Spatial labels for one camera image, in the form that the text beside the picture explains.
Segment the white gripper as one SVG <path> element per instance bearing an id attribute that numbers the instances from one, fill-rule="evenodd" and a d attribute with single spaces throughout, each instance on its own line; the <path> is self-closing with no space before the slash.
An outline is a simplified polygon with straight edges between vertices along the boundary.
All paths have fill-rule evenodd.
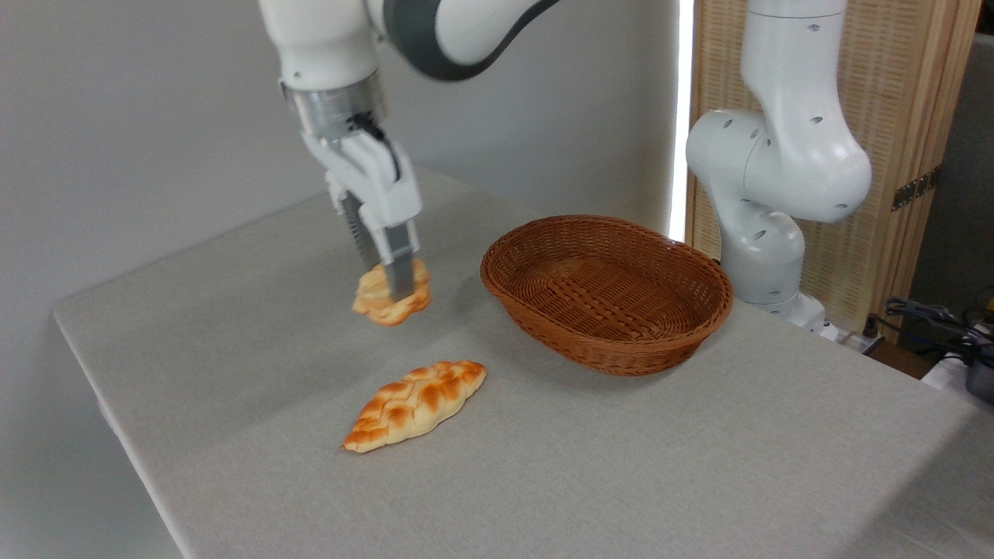
<path id="1" fill-rule="evenodd" d="M 310 153 L 325 167 L 336 211 L 349 226 L 363 269 L 380 265 L 393 301 L 415 291 L 415 219 L 422 211 L 418 181 L 401 145 L 379 124 L 359 124 L 343 137 L 301 128 Z M 377 230 L 376 243 L 370 231 Z"/>

